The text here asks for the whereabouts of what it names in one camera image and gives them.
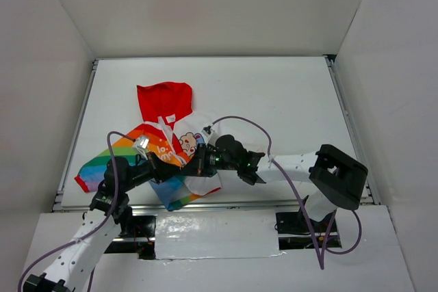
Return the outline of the rainbow hooded kids jacket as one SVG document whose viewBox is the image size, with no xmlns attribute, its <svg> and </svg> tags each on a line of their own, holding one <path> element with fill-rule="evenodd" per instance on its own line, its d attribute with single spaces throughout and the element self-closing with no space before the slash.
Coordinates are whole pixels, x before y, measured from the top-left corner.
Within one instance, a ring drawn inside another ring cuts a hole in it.
<svg viewBox="0 0 438 292">
<path fill-rule="evenodd" d="M 187 164 L 197 147 L 207 143 L 208 138 L 202 130 L 210 123 L 208 116 L 192 109 L 192 94 L 192 88 L 186 83 L 138 86 L 142 124 L 128 132 L 127 138 L 113 143 L 111 150 L 106 149 L 85 163 L 75 177 L 78 186 L 86 193 L 96 192 L 111 154 L 126 158 L 132 166 L 143 163 L 132 141 L 142 135 L 149 139 L 147 149 L 162 161 L 178 166 Z M 211 178 L 176 176 L 165 183 L 151 182 L 150 185 L 169 211 L 221 188 L 218 175 Z"/>
</svg>

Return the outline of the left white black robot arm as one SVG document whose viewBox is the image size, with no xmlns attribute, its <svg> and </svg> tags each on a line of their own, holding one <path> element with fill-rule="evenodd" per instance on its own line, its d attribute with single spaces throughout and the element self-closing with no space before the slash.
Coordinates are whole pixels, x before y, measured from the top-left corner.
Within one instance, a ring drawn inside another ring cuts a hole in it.
<svg viewBox="0 0 438 292">
<path fill-rule="evenodd" d="M 147 181 L 163 183 L 181 168 L 149 153 L 145 161 L 130 165 L 111 156 L 104 179 L 73 238 L 35 260 L 20 277 L 18 291 L 82 291 L 96 264 L 114 238 L 134 228 L 127 192 Z"/>
</svg>

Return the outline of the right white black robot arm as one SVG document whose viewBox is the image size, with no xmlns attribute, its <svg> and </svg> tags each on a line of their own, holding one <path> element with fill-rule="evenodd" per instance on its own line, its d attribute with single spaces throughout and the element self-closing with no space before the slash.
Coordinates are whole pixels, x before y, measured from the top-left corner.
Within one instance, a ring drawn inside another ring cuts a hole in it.
<svg viewBox="0 0 438 292">
<path fill-rule="evenodd" d="M 298 225 L 315 230 L 338 209 L 356 211 L 368 176 L 368 169 L 340 149 L 321 145 L 316 152 L 272 156 L 246 150 L 232 135 L 219 137 L 215 144 L 201 144 L 183 167 L 184 176 L 212 177 L 219 170 L 234 171 L 249 185 L 276 181 L 312 183 L 316 191 L 304 197 L 304 211 Z"/>
</svg>

